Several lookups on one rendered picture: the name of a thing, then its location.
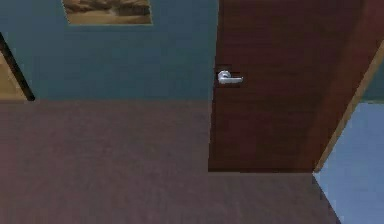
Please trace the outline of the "dark red wooden door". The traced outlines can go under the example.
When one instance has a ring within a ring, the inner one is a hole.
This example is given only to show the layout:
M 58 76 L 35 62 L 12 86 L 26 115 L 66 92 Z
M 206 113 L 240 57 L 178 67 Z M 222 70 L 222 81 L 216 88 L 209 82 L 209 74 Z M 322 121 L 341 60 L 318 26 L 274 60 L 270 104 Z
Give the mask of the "dark red wooden door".
M 384 0 L 218 0 L 209 171 L 320 171 L 383 60 Z

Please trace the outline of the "black framed tan picture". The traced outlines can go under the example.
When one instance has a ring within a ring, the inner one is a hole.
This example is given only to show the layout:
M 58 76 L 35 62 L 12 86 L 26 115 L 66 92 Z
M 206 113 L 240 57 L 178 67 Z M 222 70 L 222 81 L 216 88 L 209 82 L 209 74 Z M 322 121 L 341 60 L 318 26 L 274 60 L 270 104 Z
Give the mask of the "black framed tan picture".
M 34 101 L 35 99 L 35 94 L 0 32 L 0 100 Z

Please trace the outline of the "brown framed wall picture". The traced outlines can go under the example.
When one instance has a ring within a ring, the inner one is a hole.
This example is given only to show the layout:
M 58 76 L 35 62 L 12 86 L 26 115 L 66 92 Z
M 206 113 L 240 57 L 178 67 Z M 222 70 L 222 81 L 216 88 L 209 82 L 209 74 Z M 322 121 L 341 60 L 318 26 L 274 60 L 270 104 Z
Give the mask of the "brown framed wall picture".
M 149 0 L 62 0 L 71 25 L 149 25 Z

